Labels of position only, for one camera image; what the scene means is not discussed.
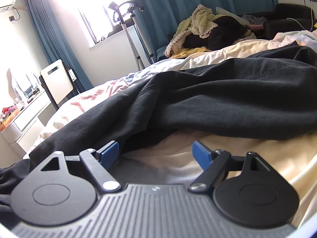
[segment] window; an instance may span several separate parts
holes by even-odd
[[[127,0],[82,0],[78,4],[80,15],[95,44],[106,39],[108,35],[122,30],[121,25],[113,21],[114,11],[108,8],[112,1],[120,5]],[[120,8],[122,15],[126,13],[128,8],[129,4]],[[130,15],[126,15],[124,20],[129,18]]]

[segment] pile of clothes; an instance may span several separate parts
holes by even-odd
[[[167,58],[183,58],[193,52],[219,50],[251,35],[247,26],[235,18],[215,15],[210,8],[200,4],[188,19],[179,24],[164,55]]]

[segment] white chair backrest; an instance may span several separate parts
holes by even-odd
[[[57,104],[73,90],[73,85],[69,80],[61,59],[41,70],[40,75],[42,75],[47,88]]]

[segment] bed sheet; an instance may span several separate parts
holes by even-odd
[[[93,106],[159,72],[211,65],[230,58],[245,58],[293,41],[297,41],[299,45],[310,46],[317,52],[317,32],[307,32],[279,33],[270,41],[246,40],[221,50],[196,53],[186,59],[167,59],[119,80],[108,81],[63,104],[49,120],[29,152],[45,138]],[[179,130],[155,146],[122,155],[111,167],[110,172],[121,183],[188,185],[202,172],[191,155],[191,144],[195,140],[201,140],[210,149],[225,149],[233,155],[245,155],[248,151],[259,153],[300,195],[300,208],[293,221],[295,226],[300,226],[317,211],[317,133],[287,141],[274,141],[219,137],[198,131]]]

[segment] white dresser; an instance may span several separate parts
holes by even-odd
[[[23,158],[55,112],[49,97],[43,91],[13,119],[1,134],[18,157]]]

